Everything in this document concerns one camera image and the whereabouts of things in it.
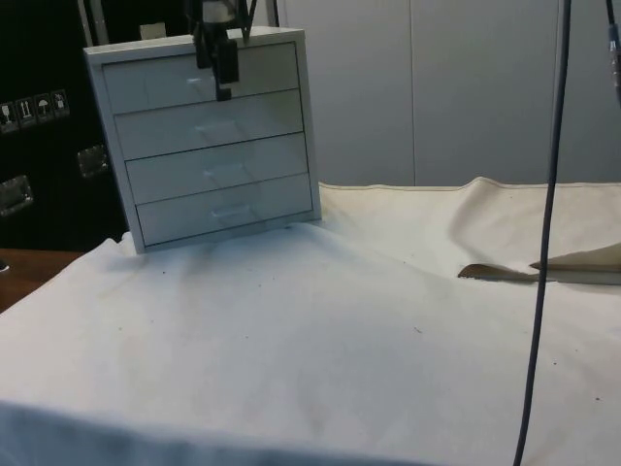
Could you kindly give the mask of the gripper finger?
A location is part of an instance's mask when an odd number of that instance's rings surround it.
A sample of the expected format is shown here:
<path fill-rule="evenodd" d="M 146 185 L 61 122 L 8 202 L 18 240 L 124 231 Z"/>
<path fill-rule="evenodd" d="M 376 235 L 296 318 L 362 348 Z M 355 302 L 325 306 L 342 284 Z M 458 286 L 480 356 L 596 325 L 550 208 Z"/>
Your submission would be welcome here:
<path fill-rule="evenodd" d="M 196 51 L 196 63 L 199 69 L 213 67 L 212 51 L 212 1 L 187 0 L 185 14 L 188 23 L 188 33 L 192 36 Z"/>
<path fill-rule="evenodd" d="M 244 44 L 250 38 L 257 1 L 220 1 L 224 18 L 215 26 L 215 94 L 217 101 L 232 98 L 228 84 L 240 79 L 238 44 L 228 36 L 228 31 L 237 27 L 242 33 Z"/>

